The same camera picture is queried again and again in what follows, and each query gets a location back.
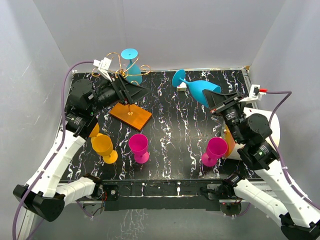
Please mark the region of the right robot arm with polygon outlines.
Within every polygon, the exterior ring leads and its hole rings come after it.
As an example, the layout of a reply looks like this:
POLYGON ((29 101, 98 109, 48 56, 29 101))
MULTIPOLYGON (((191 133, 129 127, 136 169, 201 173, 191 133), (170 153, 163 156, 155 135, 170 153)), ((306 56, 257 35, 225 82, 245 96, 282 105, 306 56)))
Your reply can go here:
POLYGON ((223 117, 233 140, 242 147, 240 159, 258 174, 275 193, 272 197, 238 172, 225 178, 215 189, 233 199, 241 198, 270 217, 289 240, 316 240, 320 236, 320 208, 300 190, 288 174, 278 147, 272 139, 271 118, 244 112, 248 98, 239 92, 222 94, 204 89, 212 114, 223 117))

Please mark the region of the blue wine glass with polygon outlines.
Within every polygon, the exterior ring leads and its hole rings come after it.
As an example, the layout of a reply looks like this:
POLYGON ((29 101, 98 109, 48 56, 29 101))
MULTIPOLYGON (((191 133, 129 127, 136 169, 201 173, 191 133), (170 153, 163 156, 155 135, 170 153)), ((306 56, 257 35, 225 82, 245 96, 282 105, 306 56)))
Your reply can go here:
POLYGON ((172 79, 172 85, 177 88, 182 83, 186 84, 191 93, 192 97, 199 102, 200 104, 204 105, 208 108, 208 103, 203 93, 203 90, 209 90, 216 93, 221 93, 221 87, 216 85, 212 82, 205 81, 205 80, 196 80, 196 81, 187 81, 186 79, 186 72, 184 69, 178 70, 172 79))
POLYGON ((142 83, 141 70, 135 63, 135 60, 138 59, 138 51, 134 48, 126 48, 121 52, 121 57, 129 60, 126 68, 126 80, 134 85, 140 85, 142 83))

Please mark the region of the blue wine glass front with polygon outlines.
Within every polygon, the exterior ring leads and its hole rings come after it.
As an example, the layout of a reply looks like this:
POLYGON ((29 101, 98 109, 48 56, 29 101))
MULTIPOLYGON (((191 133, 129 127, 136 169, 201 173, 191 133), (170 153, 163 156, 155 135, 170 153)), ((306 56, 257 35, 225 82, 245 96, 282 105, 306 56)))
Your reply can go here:
POLYGON ((216 85, 212 82, 205 81, 205 80, 196 80, 196 81, 187 81, 186 79, 186 72, 184 69, 178 70, 172 79, 172 85, 177 88, 182 83, 186 84, 191 93, 192 97, 199 102, 200 104, 204 105, 208 108, 208 103, 203 93, 203 90, 209 90, 216 93, 221 93, 221 87, 216 85))

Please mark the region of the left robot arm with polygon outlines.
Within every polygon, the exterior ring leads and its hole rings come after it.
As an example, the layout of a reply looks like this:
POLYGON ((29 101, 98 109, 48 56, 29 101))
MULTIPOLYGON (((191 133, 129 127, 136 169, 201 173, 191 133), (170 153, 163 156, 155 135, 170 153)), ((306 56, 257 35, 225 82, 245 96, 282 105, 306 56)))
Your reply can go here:
POLYGON ((97 112, 115 103, 134 104, 150 89, 126 81, 120 74, 94 89, 89 79, 71 84, 68 102, 62 105, 62 129, 36 173, 13 195, 22 206, 48 222, 53 222, 65 206, 83 197, 93 200, 103 195, 102 180, 89 173, 71 183, 59 182, 77 151, 98 127, 97 112))

